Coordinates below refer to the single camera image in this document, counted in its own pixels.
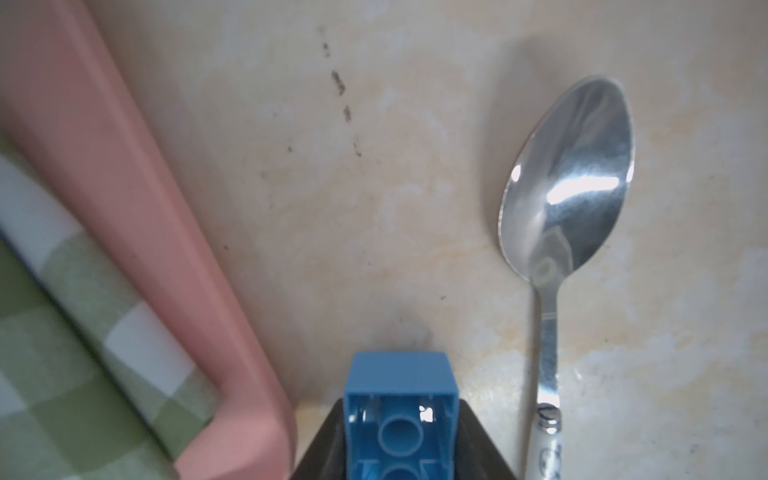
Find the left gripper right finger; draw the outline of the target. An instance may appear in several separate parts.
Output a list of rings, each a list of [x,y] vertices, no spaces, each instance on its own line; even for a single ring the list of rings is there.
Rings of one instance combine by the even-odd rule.
[[[478,417],[464,399],[459,403],[457,479],[516,479]]]

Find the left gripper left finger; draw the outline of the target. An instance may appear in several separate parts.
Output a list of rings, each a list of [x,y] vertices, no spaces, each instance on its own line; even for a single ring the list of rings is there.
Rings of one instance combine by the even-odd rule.
[[[345,424],[342,400],[337,400],[334,403],[290,479],[346,479]]]

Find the blue long lego brick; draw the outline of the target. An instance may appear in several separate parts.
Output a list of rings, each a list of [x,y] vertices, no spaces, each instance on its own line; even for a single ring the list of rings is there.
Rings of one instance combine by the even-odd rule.
[[[348,479],[452,479],[459,390],[442,352],[358,352],[344,395]]]

